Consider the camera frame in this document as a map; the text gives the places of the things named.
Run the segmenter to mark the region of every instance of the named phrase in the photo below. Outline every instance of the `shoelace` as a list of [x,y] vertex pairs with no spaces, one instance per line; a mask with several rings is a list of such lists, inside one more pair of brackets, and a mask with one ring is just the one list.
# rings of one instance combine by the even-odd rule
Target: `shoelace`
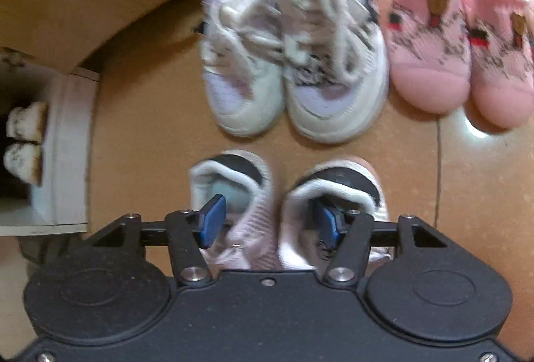
[[201,52],[208,70],[248,79],[255,69],[244,45],[245,40],[256,45],[266,57],[274,61],[282,60],[282,42],[278,37],[245,24],[260,9],[263,13],[279,15],[276,9],[268,5],[268,0],[216,0],[213,3],[208,12],[212,26]]
[[[369,64],[373,45],[371,30],[366,23],[369,11],[358,0],[318,0],[320,9],[327,19],[327,25],[314,23],[306,18],[306,11],[299,0],[292,0],[293,13],[289,12],[300,25],[297,36],[284,37],[284,55],[297,66],[310,64],[311,55],[301,50],[303,45],[329,45],[331,53],[331,74],[334,80],[351,85],[361,78]],[[313,72],[313,80],[321,72]]]

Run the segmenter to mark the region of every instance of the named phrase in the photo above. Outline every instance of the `tiled floor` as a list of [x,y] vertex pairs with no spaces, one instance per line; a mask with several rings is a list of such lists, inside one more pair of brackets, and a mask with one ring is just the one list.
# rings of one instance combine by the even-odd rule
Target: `tiled floor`
[[[498,132],[471,105],[468,117],[460,109],[436,119],[392,90],[372,130],[342,146],[301,138],[286,117],[259,139],[237,140],[210,117],[190,32],[200,20],[199,0],[175,0],[107,47],[92,147],[92,228],[126,212],[158,220],[186,206],[187,169],[221,149],[277,158],[285,187],[319,161],[358,155],[380,174],[393,216],[419,215],[508,279],[514,307],[500,338],[522,357],[534,354],[534,120]],[[169,270],[165,250],[149,251],[149,258]],[[0,315],[17,295],[19,286],[0,296]],[[20,304],[10,309],[21,326],[0,333],[0,353],[8,355],[30,337]]]

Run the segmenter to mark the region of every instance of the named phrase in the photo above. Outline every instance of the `teddy bear print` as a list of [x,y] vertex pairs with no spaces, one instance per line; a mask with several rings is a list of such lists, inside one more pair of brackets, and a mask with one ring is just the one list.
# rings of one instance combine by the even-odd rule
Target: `teddy bear print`
[[523,49],[523,34],[525,33],[527,19],[524,16],[520,16],[515,12],[510,15],[510,21],[512,22],[512,31],[514,32],[513,44],[517,50]]
[[427,7],[431,13],[428,27],[441,30],[441,19],[449,7],[449,0],[427,0]]

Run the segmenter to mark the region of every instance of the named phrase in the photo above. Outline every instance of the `metal bolt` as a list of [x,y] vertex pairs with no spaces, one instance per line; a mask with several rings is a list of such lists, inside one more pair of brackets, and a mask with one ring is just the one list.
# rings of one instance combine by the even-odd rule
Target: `metal bolt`
[[180,273],[186,281],[201,281],[208,277],[208,271],[202,267],[188,267]]
[[493,353],[484,353],[480,356],[480,362],[497,362],[499,358]]
[[37,355],[37,362],[55,362],[55,357],[52,353],[45,351]]
[[264,287],[272,287],[276,284],[276,281],[273,278],[264,278],[260,281]]
[[354,278],[354,271],[346,267],[337,267],[330,270],[328,275],[336,282],[346,282]]

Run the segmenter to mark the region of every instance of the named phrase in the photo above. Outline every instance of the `pink slip-on shoe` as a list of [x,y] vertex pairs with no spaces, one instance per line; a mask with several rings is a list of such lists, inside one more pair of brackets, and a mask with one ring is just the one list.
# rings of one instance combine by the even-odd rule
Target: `pink slip-on shoe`
[[528,121],[534,111],[528,0],[462,0],[473,57],[473,99],[501,128]]
[[443,114],[467,99],[471,53],[460,0],[391,0],[391,77],[408,103]]

